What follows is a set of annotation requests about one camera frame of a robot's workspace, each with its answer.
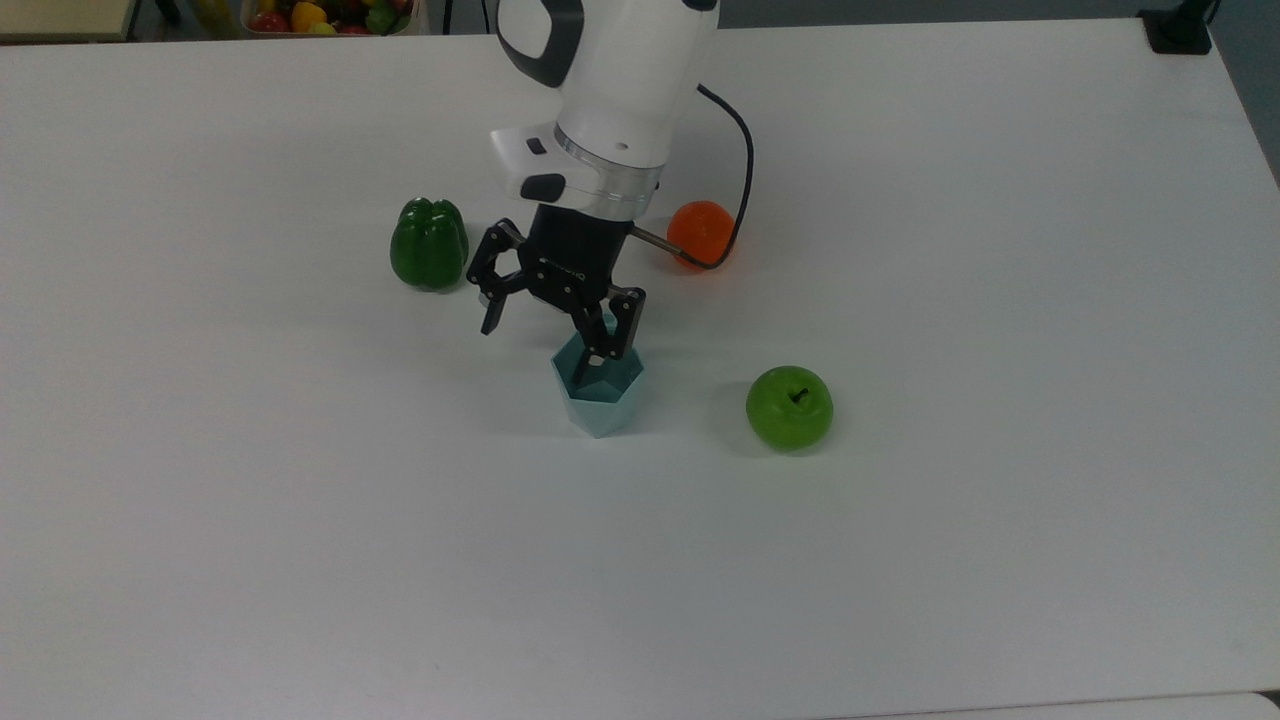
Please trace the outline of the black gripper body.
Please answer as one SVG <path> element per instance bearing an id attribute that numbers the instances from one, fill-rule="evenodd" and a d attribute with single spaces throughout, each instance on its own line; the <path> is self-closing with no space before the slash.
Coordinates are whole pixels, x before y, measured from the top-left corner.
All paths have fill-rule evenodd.
<path id="1" fill-rule="evenodd" d="M 550 305 L 598 305 L 612 287 L 612 272 L 632 222 L 540 205 L 524 243 L 529 292 Z"/>

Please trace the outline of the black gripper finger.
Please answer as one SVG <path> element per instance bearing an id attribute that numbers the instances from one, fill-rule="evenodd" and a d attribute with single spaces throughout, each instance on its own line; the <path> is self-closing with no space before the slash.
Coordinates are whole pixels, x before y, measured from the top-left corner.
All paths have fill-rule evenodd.
<path id="1" fill-rule="evenodd" d="M 570 382 L 577 388 L 590 368 L 618 361 L 631 350 L 646 292 L 611 284 L 598 300 L 586 299 L 575 287 L 568 287 L 568 296 L 570 315 L 584 346 Z"/>
<path id="2" fill-rule="evenodd" d="M 517 269 L 498 272 L 498 261 L 508 252 L 517 259 Z M 485 314 L 480 325 L 484 336 L 492 334 L 500 324 L 509 296 L 530 293 L 538 296 L 547 283 L 547 260 L 541 247 L 526 237 L 509 218 L 489 225 L 472 258 L 466 279 L 477 288 Z"/>

